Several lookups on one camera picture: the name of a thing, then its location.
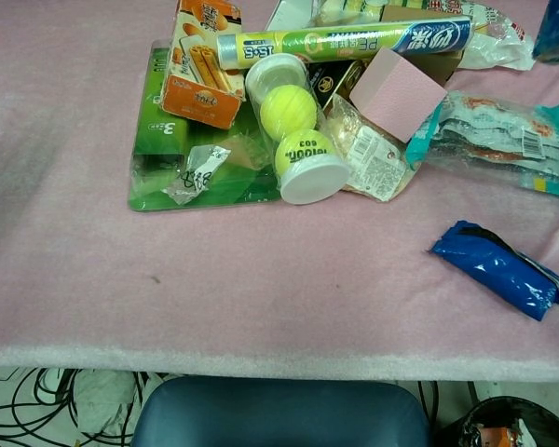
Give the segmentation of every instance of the pink tablecloth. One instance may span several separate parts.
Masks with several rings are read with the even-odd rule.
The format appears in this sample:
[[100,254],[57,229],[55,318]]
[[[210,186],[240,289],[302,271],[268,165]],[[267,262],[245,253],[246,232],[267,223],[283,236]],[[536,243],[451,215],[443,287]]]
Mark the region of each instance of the pink tablecloth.
[[[273,5],[243,0],[247,28]],[[536,35],[545,2],[492,0]],[[173,0],[0,2],[0,365],[559,380],[559,307],[525,317],[425,250],[457,219],[559,273],[559,198],[422,169],[346,193],[140,214],[130,151]],[[451,88],[559,102],[559,67]]]

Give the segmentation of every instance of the black trash bag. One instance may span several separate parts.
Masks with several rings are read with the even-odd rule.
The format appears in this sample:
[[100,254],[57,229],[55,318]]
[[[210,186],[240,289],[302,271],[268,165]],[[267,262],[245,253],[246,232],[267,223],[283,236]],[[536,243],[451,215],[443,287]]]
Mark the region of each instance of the black trash bag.
[[538,447],[559,447],[559,418],[530,400],[508,396],[484,400],[435,436],[435,447],[474,447],[476,424],[511,427],[523,419]]

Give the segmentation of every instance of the blue chair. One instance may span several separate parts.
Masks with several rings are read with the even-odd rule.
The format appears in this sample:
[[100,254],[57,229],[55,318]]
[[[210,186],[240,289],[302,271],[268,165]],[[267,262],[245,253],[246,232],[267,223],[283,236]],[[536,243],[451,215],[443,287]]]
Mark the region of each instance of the blue chair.
[[185,377],[145,403],[132,447],[429,447],[408,391],[375,382]]

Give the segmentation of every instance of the yellow tennis ball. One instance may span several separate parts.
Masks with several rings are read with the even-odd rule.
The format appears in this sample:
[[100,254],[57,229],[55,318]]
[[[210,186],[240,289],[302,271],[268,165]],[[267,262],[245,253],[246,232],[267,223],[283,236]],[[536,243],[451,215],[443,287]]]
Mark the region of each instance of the yellow tennis ball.
[[279,142],[297,130],[315,128],[317,103],[302,87],[275,87],[261,104],[261,124],[267,134]]
[[281,177],[288,168],[309,156],[334,154],[332,141],[317,130],[302,129],[284,138],[276,151],[276,172]]

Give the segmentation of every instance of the pink sponge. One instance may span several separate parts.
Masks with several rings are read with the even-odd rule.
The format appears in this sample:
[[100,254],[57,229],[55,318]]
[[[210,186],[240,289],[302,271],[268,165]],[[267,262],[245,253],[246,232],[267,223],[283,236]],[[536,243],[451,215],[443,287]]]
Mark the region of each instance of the pink sponge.
[[407,142],[446,94],[412,63],[383,47],[351,91],[350,99],[366,119]]

